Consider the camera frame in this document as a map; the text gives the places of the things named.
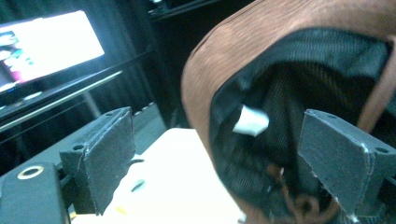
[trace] white paper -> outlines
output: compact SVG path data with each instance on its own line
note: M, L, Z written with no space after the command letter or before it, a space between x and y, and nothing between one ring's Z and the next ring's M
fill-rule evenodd
M270 119L263 111L243 105L241 117L233 127L233 132L256 137L268 128L269 123Z

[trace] bag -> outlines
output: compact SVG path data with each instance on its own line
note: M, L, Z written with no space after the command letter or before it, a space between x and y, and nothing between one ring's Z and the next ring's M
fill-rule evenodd
M248 223L356 223L318 183L302 182L312 174L299 173L297 145L312 108L396 147L395 12L392 0L257 0L191 53L182 78L188 119ZM233 132L245 107L268 116L264 132ZM281 168L287 188L274 190ZM293 211L307 191L300 200L309 211Z

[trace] monitor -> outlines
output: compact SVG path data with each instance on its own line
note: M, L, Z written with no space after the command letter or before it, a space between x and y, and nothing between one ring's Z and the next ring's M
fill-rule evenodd
M104 55L83 11L0 25L0 92Z

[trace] brown leather trim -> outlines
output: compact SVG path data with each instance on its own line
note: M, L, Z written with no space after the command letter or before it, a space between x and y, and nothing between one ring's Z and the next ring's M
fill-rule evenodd
M358 119L358 127L367 133L373 130L396 91L396 36L390 40L393 42L393 51Z

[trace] white surface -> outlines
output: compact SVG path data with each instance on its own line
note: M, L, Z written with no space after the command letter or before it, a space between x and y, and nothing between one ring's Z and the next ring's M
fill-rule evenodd
M243 105L241 117L233 127L233 132L256 137L268 128L269 123L270 119L263 111Z
M241 211L220 183L195 130L164 133L131 166L95 223L237 223ZM145 185L131 192L136 183ZM74 224L87 223L78 216Z

